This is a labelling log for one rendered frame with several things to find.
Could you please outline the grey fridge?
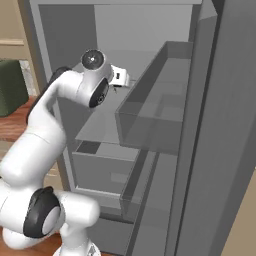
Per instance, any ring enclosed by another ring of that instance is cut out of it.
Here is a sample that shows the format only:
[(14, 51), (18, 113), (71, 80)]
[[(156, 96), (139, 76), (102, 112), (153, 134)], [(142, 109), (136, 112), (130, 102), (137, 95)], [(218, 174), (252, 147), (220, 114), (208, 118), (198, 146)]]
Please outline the grey fridge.
[[(202, 1), (26, 0), (25, 10), (45, 73), (61, 66), (81, 71), (81, 55), (98, 48), (111, 63), (128, 71), (130, 86), (111, 89), (106, 98), (124, 100), (165, 42), (193, 44)], [(125, 221), (121, 216), (122, 192), (111, 194), (76, 186), (72, 153), (83, 141), (76, 136), (92, 111), (66, 99), (58, 99), (54, 106), (54, 114), (67, 133), (60, 166), (64, 186), (99, 202), (100, 219), (88, 233), (100, 250), (132, 256), (147, 229), (158, 231), (161, 243), (166, 241), (176, 168), (164, 167), (154, 173), (135, 221)]]

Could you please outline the grey fridge drawer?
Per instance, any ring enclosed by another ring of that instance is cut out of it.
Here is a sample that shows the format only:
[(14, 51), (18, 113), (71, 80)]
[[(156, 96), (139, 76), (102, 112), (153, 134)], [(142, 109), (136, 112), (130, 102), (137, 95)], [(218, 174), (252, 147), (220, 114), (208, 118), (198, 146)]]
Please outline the grey fridge drawer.
[(119, 144), (82, 141), (72, 153), (76, 186), (120, 194), (138, 154)]

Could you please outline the small grey door bin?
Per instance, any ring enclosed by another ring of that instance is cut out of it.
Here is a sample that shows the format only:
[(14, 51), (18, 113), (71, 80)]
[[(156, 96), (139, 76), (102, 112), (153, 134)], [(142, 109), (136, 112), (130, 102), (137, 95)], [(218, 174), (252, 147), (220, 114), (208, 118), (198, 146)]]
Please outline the small grey door bin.
[(176, 162), (175, 155), (146, 150), (139, 152), (120, 198), (121, 216), (125, 221), (135, 221), (154, 173), (164, 167), (175, 170)]

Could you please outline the large grey door bin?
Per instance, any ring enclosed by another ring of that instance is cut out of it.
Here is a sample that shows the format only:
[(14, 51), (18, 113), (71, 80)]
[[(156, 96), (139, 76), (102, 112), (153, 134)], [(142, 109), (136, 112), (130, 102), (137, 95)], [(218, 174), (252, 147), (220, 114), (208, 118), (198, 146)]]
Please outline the large grey door bin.
[(115, 113), (120, 144), (178, 153), (193, 44), (167, 41)]

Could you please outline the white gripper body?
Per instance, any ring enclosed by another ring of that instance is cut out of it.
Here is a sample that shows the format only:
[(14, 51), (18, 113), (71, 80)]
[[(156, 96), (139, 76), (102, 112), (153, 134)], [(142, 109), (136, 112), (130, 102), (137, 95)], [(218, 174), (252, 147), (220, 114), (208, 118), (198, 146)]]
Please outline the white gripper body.
[(130, 86), (130, 76), (126, 69), (122, 69), (120, 71), (119, 82), (122, 87), (129, 87)]

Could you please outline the grey fridge door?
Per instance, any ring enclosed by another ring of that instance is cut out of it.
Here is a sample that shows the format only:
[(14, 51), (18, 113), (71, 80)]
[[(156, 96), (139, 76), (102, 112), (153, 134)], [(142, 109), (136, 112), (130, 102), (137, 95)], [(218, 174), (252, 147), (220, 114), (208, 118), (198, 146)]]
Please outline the grey fridge door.
[(175, 181), (166, 241), (147, 229), (132, 256), (221, 256), (256, 166), (256, 0), (222, 6), (186, 188)]

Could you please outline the grey fridge shelf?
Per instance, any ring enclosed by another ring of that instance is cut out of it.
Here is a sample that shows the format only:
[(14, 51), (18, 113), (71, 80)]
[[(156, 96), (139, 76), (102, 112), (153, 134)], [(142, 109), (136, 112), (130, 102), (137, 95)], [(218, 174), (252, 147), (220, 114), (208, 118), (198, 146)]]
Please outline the grey fridge shelf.
[(107, 99), (91, 112), (76, 138), (83, 141), (117, 143), (137, 148), (136, 142), (129, 135), (138, 111), (137, 103)]

